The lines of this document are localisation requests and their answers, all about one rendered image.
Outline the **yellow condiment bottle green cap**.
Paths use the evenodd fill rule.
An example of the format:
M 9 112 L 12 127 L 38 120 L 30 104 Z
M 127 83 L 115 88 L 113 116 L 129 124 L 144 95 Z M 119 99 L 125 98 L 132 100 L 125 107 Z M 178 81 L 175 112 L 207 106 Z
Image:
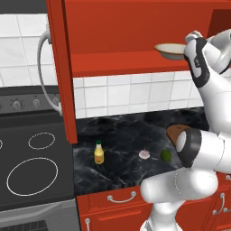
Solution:
M 104 150 L 100 140 L 96 141 L 96 149 L 94 152 L 94 158 L 96 164 L 102 164 L 104 162 Z

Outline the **green lime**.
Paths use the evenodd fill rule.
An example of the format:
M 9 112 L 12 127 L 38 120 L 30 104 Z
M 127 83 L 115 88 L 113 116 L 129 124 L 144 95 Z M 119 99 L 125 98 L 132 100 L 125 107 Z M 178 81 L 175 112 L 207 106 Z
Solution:
M 162 150 L 160 157 L 163 161 L 169 162 L 171 160 L 171 152 L 169 150 Z

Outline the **black stove hob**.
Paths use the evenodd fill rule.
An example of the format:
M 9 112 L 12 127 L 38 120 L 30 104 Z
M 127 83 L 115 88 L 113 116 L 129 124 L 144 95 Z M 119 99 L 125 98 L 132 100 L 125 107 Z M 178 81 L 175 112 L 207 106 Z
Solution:
M 60 100 L 56 86 L 45 89 Z M 41 101 L 39 108 L 34 99 Z M 21 109 L 13 109 L 15 100 Z M 42 88 L 0 88 L 0 211 L 73 199 L 73 176 L 63 119 Z

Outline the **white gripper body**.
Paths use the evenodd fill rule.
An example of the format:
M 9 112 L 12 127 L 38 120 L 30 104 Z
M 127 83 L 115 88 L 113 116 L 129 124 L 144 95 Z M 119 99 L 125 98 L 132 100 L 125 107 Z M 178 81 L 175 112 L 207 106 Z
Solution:
M 191 41 L 197 42 L 199 40 L 204 39 L 202 34 L 198 31 L 193 31 L 190 32 L 186 37 L 185 37 L 185 42 L 189 44 Z

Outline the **red drawer front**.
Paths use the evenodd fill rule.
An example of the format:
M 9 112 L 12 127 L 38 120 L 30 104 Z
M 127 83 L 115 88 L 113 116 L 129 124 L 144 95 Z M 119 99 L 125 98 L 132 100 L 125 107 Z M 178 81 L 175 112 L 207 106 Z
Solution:
M 138 205 L 152 208 L 152 203 L 143 200 L 139 186 L 77 196 L 77 202 L 80 215 Z
M 226 175 L 231 176 L 231 174 L 225 174 L 225 173 L 221 173 L 221 172 L 217 173 L 218 187 L 220 189 L 221 188 L 231 188 L 231 180 L 226 180 Z

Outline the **beige bowl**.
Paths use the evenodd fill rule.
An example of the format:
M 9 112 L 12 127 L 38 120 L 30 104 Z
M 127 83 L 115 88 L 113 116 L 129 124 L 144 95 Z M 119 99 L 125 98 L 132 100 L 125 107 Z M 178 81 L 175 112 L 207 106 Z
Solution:
M 183 60 L 185 44 L 181 43 L 159 43 L 154 46 L 163 58 L 167 60 Z

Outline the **red wall cabinet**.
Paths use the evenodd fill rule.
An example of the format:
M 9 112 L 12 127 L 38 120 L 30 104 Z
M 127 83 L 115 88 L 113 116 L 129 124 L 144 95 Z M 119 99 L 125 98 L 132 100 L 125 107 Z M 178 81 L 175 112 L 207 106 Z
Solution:
M 186 70 L 154 46 L 231 29 L 231 0 L 65 0 L 65 10 L 75 78 Z

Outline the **grey oven front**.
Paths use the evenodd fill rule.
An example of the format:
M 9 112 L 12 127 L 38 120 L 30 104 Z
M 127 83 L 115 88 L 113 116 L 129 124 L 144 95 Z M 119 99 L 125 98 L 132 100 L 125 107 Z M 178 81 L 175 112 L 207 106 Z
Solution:
M 0 211 L 0 228 L 43 220 L 48 231 L 80 231 L 75 199 Z

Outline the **dark grey range hood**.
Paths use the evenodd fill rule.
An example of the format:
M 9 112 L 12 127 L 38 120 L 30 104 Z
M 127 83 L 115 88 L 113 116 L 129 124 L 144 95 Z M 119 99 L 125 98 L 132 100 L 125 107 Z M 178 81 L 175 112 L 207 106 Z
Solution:
M 45 0 L 0 0 L 0 14 L 46 14 Z

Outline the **pale pink garlic bulb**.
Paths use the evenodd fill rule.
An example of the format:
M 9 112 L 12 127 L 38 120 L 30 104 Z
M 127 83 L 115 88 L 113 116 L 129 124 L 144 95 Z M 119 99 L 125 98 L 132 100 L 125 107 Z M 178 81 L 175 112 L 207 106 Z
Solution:
M 143 160 L 147 160 L 150 157 L 150 152 L 146 149 L 143 149 L 139 152 L 139 157 Z

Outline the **red base cabinet door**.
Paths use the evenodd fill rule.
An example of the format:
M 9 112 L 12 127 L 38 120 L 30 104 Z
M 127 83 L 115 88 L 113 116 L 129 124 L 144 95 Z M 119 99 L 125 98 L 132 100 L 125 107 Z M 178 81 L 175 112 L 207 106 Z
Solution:
M 183 231 L 208 231 L 207 222 L 218 215 L 212 215 L 214 209 L 221 206 L 220 194 L 224 192 L 225 198 L 228 189 L 219 189 L 215 194 L 205 199 L 186 201 L 178 210 L 176 221 Z
M 148 218 L 146 208 L 118 209 L 80 217 L 81 231 L 87 231 L 85 219 L 90 218 L 90 231 L 140 231 Z

